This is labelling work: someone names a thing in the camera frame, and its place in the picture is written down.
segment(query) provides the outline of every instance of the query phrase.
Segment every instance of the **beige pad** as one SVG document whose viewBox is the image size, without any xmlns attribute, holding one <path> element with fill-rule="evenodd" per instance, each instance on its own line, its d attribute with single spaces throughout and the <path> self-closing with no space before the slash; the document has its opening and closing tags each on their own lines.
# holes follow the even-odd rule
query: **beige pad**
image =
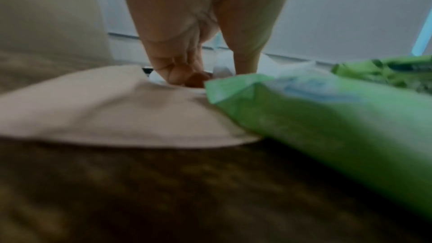
<svg viewBox="0 0 432 243">
<path fill-rule="evenodd" d="M 0 135 L 74 144 L 211 148 L 254 142 L 203 94 L 151 83 L 140 66 L 68 74 L 0 97 Z"/>
</svg>

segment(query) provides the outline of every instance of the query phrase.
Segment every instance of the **blue light strip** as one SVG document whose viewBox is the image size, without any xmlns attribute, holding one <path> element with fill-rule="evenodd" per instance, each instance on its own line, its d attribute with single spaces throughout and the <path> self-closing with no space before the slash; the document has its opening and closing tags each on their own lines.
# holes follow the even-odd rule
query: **blue light strip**
<svg viewBox="0 0 432 243">
<path fill-rule="evenodd" d="M 429 15 L 426 18 L 423 28 L 417 37 L 414 47 L 411 50 L 411 54 L 414 56 L 422 55 L 426 47 L 428 46 L 431 37 L 432 37 L 432 9 L 429 12 Z"/>
</svg>

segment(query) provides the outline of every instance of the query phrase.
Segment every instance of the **green wet wipes package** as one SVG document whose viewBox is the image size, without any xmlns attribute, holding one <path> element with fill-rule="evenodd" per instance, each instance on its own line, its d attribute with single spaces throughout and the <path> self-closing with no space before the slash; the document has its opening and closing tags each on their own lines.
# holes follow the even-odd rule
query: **green wet wipes package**
<svg viewBox="0 0 432 243">
<path fill-rule="evenodd" d="M 239 125 L 432 219 L 431 96 L 311 72 L 214 80 L 206 92 Z"/>
<path fill-rule="evenodd" d="M 335 65 L 336 75 L 432 94 L 432 56 L 372 59 Z"/>
</svg>

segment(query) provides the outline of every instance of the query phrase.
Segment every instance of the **human hand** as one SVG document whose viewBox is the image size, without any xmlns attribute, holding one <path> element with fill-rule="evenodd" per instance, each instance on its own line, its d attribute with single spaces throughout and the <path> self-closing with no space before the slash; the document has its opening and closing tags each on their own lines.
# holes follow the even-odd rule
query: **human hand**
<svg viewBox="0 0 432 243">
<path fill-rule="evenodd" d="M 219 28 L 237 74 L 254 73 L 285 0 L 126 0 L 153 68 L 170 84 L 202 87 L 201 47 Z"/>
</svg>

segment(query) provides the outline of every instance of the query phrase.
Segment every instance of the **brown countertop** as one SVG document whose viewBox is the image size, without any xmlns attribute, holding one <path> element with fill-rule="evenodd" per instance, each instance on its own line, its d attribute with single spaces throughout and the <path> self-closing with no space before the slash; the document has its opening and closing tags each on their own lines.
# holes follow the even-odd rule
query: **brown countertop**
<svg viewBox="0 0 432 243">
<path fill-rule="evenodd" d="M 108 63 L 0 52 L 0 93 Z M 0 139 L 0 242 L 430 242 L 429 224 L 287 146 Z"/>
</svg>

